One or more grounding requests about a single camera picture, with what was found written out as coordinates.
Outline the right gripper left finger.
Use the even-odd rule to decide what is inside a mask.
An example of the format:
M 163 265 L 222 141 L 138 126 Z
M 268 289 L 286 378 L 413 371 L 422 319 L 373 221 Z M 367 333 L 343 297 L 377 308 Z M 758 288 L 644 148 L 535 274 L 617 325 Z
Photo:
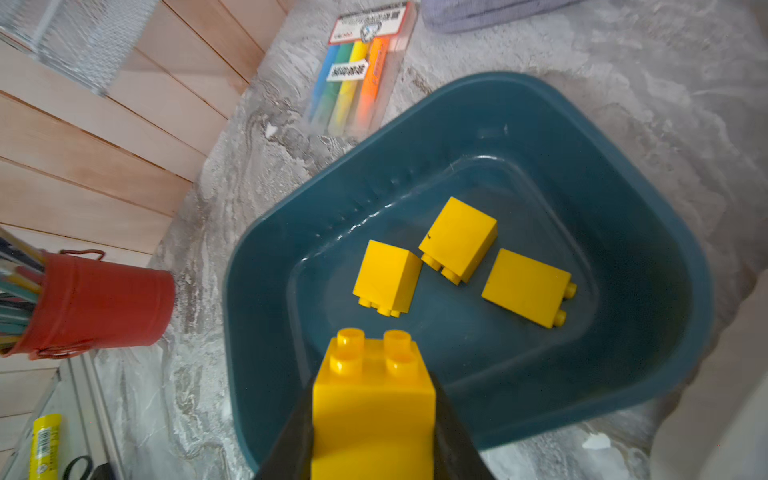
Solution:
M 255 480 L 310 479 L 314 440 L 312 423 L 313 387 L 302 392 Z

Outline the yellow lego brick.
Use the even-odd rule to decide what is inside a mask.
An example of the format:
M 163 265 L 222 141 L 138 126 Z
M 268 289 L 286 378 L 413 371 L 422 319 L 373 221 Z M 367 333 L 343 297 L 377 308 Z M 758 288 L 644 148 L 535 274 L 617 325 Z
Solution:
M 422 265 L 409 250 L 370 240 L 353 294 L 361 306 L 399 318 L 410 309 Z

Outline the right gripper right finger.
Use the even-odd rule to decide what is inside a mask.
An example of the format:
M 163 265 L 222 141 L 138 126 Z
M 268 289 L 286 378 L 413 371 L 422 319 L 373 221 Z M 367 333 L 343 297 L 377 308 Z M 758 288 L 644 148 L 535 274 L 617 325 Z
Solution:
M 431 381 L 436 392 L 434 478 L 494 480 L 434 372 Z

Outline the yellow lego front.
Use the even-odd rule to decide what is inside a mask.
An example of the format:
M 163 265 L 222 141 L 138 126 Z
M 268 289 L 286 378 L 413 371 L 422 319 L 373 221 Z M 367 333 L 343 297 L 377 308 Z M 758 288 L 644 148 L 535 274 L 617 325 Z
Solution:
M 419 245 L 421 260 L 454 285 L 468 283 L 498 237 L 498 221 L 450 197 Z

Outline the yellow lego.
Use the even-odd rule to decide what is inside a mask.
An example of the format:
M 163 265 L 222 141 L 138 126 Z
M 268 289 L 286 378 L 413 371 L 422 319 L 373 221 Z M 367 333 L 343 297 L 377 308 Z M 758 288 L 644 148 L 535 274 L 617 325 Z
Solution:
M 506 249 L 500 249 L 481 297 L 547 329 L 565 324 L 561 308 L 578 286 L 572 274 Z
M 433 478 L 436 401 L 409 333 L 340 330 L 312 390 L 311 478 Z
M 450 197 L 419 245 L 421 260 L 454 285 L 468 283 L 498 237 L 498 221 Z

